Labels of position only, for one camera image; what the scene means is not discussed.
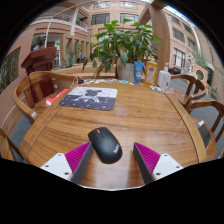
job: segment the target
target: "floor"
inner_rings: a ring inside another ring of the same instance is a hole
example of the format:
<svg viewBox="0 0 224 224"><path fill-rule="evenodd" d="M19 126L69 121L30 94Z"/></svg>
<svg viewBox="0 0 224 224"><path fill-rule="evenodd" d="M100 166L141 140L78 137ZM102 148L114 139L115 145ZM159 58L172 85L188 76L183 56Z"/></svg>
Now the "floor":
<svg viewBox="0 0 224 224"><path fill-rule="evenodd" d="M171 80L170 86L174 87L176 89L179 89L183 92L186 92L186 89L187 89L187 84L181 80ZM208 94L205 97L203 97L203 99L210 99L210 98L211 97ZM203 109L198 108L198 109L195 109L194 111L192 111L191 116L205 120L211 127L214 124L214 122L218 116L218 112L213 107L206 107ZM217 132L221 128L221 125L222 125L221 123L222 122L219 123L219 126L215 132L215 136L217 135ZM31 127L31 124L28 122L27 118L22 117L22 119L19 121L18 125L14 129L12 135L10 136L10 139L13 141L13 143L18 148L23 139L23 136L26 134L26 132L29 130L30 127ZM224 133L222 134L222 136L217 144L216 158L220 154L223 146L224 146Z"/></svg>

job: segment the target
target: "pink object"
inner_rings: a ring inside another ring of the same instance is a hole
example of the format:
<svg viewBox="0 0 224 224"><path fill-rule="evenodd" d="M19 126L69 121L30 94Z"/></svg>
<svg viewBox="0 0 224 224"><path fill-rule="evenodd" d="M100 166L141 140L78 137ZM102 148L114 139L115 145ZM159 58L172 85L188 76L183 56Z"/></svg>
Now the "pink object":
<svg viewBox="0 0 224 224"><path fill-rule="evenodd" d="M56 97L54 98L47 98L46 99L46 105L50 106L59 96L61 96L63 93L65 93L68 89L62 90Z"/></svg>
<svg viewBox="0 0 224 224"><path fill-rule="evenodd" d="M153 151L150 148L145 147L144 145L141 145L137 142L135 142L135 145L137 146L139 152L141 153L141 156L149 170L149 172L152 174L153 170L156 167L156 164L159 161L160 154Z"/></svg>
<svg viewBox="0 0 224 224"><path fill-rule="evenodd" d="M71 167L73 174L76 171L76 169L78 168L80 162L82 161L82 158L83 158L89 144L90 144L90 142L88 142L84 145L81 145L78 148L75 148L72 151L65 154L65 158L67 159L68 164Z"/></svg>

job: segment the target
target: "bottle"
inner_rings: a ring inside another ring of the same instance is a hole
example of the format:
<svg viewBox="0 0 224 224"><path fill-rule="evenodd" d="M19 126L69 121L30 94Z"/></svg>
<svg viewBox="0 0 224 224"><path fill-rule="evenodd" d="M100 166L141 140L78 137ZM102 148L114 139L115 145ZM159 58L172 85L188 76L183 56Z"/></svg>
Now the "bottle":
<svg viewBox="0 0 224 224"><path fill-rule="evenodd" d="M170 80L171 80L171 74L168 72L168 63L166 63L164 71L161 70L159 72L158 86L161 89L167 89L170 85Z"/></svg>
<svg viewBox="0 0 224 224"><path fill-rule="evenodd" d="M135 84L140 84L143 62L135 61L134 65L135 65L135 72L134 72Z"/></svg>
<svg viewBox="0 0 224 224"><path fill-rule="evenodd" d="M155 85L157 67L158 64L155 62L155 58L152 56L150 58L150 61L146 62L145 79L144 79L145 86Z"/></svg>

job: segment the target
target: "red book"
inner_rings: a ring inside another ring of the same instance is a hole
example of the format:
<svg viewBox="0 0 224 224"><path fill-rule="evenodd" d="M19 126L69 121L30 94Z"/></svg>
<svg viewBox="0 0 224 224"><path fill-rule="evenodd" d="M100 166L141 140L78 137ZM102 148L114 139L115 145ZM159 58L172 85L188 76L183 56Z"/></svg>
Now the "red book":
<svg viewBox="0 0 224 224"><path fill-rule="evenodd" d="M65 93L68 89L64 89L62 90L56 97L54 98L47 98L46 99L46 105L50 106L59 96L61 96L61 94Z"/></svg>

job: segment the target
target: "mouse pad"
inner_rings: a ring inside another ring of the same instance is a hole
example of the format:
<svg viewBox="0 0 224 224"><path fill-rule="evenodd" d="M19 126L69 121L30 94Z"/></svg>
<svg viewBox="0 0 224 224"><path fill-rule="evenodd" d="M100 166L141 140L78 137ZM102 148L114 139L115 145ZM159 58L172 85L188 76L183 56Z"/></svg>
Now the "mouse pad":
<svg viewBox="0 0 224 224"><path fill-rule="evenodd" d="M112 110L117 96L117 89L76 87L59 105L87 108L94 110Z"/></svg>

